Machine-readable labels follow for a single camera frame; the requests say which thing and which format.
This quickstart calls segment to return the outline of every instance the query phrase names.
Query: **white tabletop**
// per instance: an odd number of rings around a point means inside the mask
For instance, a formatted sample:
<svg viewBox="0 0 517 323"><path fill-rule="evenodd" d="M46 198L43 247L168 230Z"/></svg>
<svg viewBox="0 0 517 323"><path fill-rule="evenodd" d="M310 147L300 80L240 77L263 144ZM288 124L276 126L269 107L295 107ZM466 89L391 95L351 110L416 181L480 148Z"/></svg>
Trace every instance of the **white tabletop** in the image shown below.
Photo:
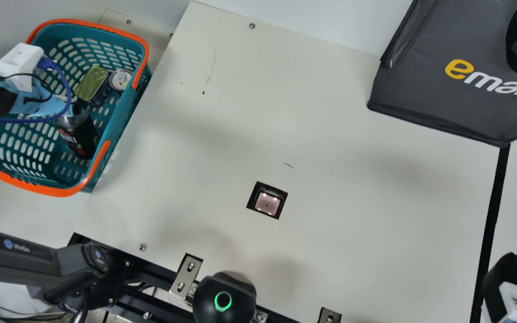
<svg viewBox="0 0 517 323"><path fill-rule="evenodd" d="M378 64L192 3L75 231L302 322L467 321L498 149L370 112ZM279 220L245 208L257 181Z"/></svg>

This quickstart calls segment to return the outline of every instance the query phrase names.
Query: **teal plastic basket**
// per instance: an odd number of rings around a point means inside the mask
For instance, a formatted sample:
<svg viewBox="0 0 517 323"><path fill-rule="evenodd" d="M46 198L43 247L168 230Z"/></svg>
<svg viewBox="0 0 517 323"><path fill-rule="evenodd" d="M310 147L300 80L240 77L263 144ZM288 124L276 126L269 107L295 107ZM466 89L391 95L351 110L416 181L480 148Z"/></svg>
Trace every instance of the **teal plastic basket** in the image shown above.
<svg viewBox="0 0 517 323"><path fill-rule="evenodd" d="M112 91L103 106L86 105L101 138L92 160L78 159L52 122L0 123L0 180L49 196L91 192L151 78L148 44L126 31L80 20L46 22L27 43L59 63L71 89L93 65L133 71L121 96ZM56 71L41 76L52 92L66 94Z"/></svg>

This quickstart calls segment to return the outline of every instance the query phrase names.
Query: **tin can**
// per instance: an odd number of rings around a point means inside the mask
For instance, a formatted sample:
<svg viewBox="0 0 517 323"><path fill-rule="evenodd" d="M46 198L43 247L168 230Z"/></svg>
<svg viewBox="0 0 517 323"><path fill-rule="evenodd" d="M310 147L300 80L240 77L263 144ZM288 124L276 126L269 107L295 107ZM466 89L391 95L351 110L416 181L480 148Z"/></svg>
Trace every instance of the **tin can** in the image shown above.
<svg viewBox="0 0 517 323"><path fill-rule="evenodd" d="M133 72L124 68L118 68L111 73L109 76L109 84L119 94L123 94L123 91L127 88L129 82L133 78Z"/></svg>
<svg viewBox="0 0 517 323"><path fill-rule="evenodd" d="M90 68L74 91L75 95L93 106L102 106L111 92L109 71L101 66Z"/></svg>

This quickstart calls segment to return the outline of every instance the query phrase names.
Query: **emart logo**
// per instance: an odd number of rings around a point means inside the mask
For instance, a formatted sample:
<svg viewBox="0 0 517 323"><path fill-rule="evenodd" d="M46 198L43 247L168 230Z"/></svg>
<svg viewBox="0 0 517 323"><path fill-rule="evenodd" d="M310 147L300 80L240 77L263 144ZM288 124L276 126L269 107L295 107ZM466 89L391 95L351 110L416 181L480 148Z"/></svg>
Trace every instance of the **emart logo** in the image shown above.
<svg viewBox="0 0 517 323"><path fill-rule="evenodd" d="M474 65L462 59L455 59L451 61L446 66L445 72L453 79L464 79L464 83L466 84L472 84L472 82L476 82L474 86L477 88L487 86L486 90L488 92L514 94L517 96L517 82L503 82L502 79L497 78L496 76L490 76L486 73L474 71Z"/></svg>

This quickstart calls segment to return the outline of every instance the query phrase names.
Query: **black pole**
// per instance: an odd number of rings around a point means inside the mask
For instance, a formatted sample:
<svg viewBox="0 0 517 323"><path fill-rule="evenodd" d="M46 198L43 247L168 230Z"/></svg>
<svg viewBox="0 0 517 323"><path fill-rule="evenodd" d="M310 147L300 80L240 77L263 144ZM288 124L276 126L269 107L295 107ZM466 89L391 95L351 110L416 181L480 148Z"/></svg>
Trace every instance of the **black pole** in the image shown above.
<svg viewBox="0 0 517 323"><path fill-rule="evenodd" d="M494 176L494 186L492 187L492 195L490 195L490 205L488 206L488 215L486 216L486 227L484 228L484 238L482 239L482 250L480 251L480 262L478 262L478 276L476 276L476 287L474 288L474 301L472 302L472 312L470 312L470 323L480 323L480 315L482 314L482 281L490 266L490 254L492 253L492 242L494 242L494 231L496 230L496 222L500 211L500 201L502 199L502 189L504 188L504 179L506 176L506 168L508 166L508 155L510 145L500 148L498 162L496 166L496 174Z"/></svg>

